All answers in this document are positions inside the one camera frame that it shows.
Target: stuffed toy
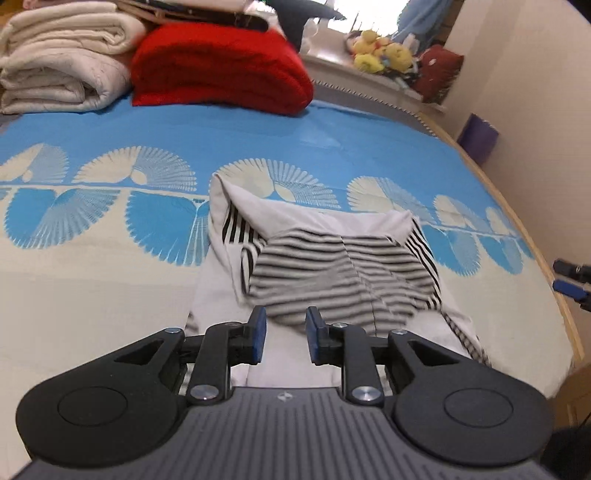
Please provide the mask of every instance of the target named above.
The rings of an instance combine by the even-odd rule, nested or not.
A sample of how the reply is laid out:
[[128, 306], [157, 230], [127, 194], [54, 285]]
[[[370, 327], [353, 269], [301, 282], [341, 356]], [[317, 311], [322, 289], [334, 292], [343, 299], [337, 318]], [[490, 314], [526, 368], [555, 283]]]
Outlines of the stuffed toy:
[[364, 30], [351, 47], [353, 65], [366, 73], [406, 73], [413, 68], [413, 55], [400, 43]]
[[410, 50], [400, 43], [391, 43], [384, 47], [386, 66], [400, 73], [405, 73], [413, 66], [413, 55]]

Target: gray gripper base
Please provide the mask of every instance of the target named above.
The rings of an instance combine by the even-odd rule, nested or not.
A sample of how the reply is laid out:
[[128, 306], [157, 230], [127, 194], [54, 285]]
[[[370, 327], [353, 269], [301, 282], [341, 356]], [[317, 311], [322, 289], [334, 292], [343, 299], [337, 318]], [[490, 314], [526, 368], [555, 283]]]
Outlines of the gray gripper base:
[[98, 470], [35, 460], [18, 480], [550, 480], [533, 461], [478, 472], [445, 465], [398, 437], [381, 410], [334, 388], [237, 388], [193, 407], [171, 439], [143, 458]]

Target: red blanket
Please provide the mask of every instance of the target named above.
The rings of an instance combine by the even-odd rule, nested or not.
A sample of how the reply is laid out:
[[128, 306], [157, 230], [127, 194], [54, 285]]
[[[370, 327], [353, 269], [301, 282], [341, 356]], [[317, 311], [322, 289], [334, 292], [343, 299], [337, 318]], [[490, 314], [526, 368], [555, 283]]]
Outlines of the red blanket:
[[199, 23], [149, 34], [131, 80], [136, 106], [214, 102], [294, 115], [314, 93], [299, 55], [276, 31]]

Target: bed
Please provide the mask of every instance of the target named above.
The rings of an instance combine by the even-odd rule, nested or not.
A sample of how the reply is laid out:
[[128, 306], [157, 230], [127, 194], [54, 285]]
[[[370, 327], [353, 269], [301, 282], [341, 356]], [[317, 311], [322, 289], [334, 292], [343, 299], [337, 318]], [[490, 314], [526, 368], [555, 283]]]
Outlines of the bed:
[[2, 119], [0, 478], [27, 460], [14, 410], [30, 387], [185, 326], [222, 167], [265, 198], [412, 210], [495, 368], [557, 391], [580, 339], [484, 174], [426, 117], [321, 83], [315, 97], [297, 118], [123, 98], [98, 113]]

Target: blue curtain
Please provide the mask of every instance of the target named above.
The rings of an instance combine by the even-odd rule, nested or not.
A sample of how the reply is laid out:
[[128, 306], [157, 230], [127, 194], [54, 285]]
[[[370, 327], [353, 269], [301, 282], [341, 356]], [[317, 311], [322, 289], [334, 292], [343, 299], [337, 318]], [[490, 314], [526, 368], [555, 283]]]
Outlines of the blue curtain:
[[411, 33], [427, 48], [437, 35], [453, 0], [410, 0], [398, 17], [398, 32], [393, 40], [402, 43]]

